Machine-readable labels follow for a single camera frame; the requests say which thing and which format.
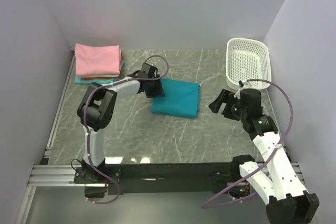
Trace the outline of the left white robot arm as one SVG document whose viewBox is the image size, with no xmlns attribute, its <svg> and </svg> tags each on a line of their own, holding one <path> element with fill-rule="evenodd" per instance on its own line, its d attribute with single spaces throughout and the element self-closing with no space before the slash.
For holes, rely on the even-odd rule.
<svg viewBox="0 0 336 224">
<path fill-rule="evenodd" d="M 85 132 L 85 154 L 83 161 L 91 165 L 86 176 L 91 182 L 99 183 L 104 179 L 105 170 L 103 150 L 104 129 L 111 122 L 114 107 L 118 100 L 129 95 L 144 92 L 147 98 L 164 95 L 161 76 L 157 67 L 143 63 L 140 70 L 125 78 L 100 85 L 89 85 L 78 107 L 77 115 Z"/>
</svg>

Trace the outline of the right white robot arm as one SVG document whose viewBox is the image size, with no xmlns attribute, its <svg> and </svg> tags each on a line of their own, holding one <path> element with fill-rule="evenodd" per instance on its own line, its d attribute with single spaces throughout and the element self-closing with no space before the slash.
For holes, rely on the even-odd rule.
<svg viewBox="0 0 336 224">
<path fill-rule="evenodd" d="M 232 179 L 252 186 L 266 205 L 270 223 L 310 223 L 319 199 L 307 191 L 294 171 L 274 120 L 263 113 L 260 91 L 247 88 L 235 94 L 223 89 L 208 107 L 217 113 L 222 104 L 222 115 L 242 123 L 264 160 L 258 165 L 250 155 L 234 157 Z"/>
</svg>

